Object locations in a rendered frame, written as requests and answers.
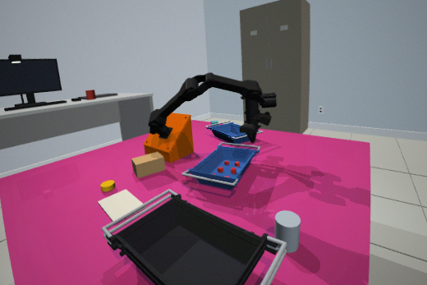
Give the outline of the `yellow short cylinder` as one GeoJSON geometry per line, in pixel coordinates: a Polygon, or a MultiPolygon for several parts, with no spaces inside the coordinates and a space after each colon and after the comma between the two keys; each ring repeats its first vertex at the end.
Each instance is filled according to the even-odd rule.
{"type": "Polygon", "coordinates": [[[100,187],[101,187],[101,191],[104,191],[104,192],[110,191],[112,189],[115,189],[115,183],[113,180],[105,181],[101,183],[100,187]]]}

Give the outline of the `grey cylinder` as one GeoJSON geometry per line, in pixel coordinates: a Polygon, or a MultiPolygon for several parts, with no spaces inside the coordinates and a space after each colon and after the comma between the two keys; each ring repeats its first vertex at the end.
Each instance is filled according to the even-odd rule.
{"type": "Polygon", "coordinates": [[[297,251],[299,248],[299,236],[301,219],[292,211],[280,211],[275,215],[275,239],[287,243],[287,253],[297,251]]]}

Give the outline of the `blue plastic tray with grey wire bars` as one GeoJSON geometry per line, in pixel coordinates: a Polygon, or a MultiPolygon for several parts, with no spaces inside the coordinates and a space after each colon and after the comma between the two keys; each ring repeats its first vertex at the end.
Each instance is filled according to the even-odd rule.
{"type": "Polygon", "coordinates": [[[227,123],[227,122],[220,122],[212,125],[207,125],[205,127],[207,127],[206,129],[210,129],[213,132],[214,136],[222,140],[225,140],[228,143],[242,144],[250,141],[246,133],[240,132],[240,127],[241,127],[240,125],[234,124],[233,122],[230,122],[228,124],[223,124],[223,123],[227,123]],[[223,124],[223,125],[214,126],[218,124],[223,124]],[[212,127],[208,127],[208,126],[212,126],[212,127]]]}

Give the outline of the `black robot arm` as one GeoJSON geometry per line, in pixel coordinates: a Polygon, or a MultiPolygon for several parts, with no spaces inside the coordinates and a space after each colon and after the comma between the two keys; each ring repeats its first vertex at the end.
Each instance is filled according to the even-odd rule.
{"type": "MultiPolygon", "coordinates": [[[[186,101],[191,101],[197,96],[202,95],[209,88],[218,88],[241,94],[241,99],[246,100],[246,109],[258,109],[259,105],[262,108],[276,107],[276,94],[263,94],[259,83],[256,80],[234,80],[224,76],[214,75],[212,72],[204,75],[197,75],[187,78],[182,84],[179,92],[175,94],[167,103],[160,109],[154,110],[149,119],[150,131],[152,135],[159,134],[159,138],[167,139],[172,131],[171,127],[165,126],[167,116],[176,110],[186,101]],[[203,82],[199,85],[200,82],[203,82]]],[[[255,114],[255,123],[263,123],[268,125],[271,116],[269,112],[255,114]]]]}

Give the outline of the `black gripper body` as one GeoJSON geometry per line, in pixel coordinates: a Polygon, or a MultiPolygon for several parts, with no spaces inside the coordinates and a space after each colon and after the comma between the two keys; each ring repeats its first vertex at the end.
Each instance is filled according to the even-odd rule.
{"type": "Polygon", "coordinates": [[[260,113],[259,109],[246,109],[245,111],[245,115],[246,115],[246,120],[245,123],[248,124],[243,124],[240,127],[240,132],[242,133],[255,133],[256,132],[256,127],[259,125],[258,123],[255,123],[255,114],[260,113]]]}

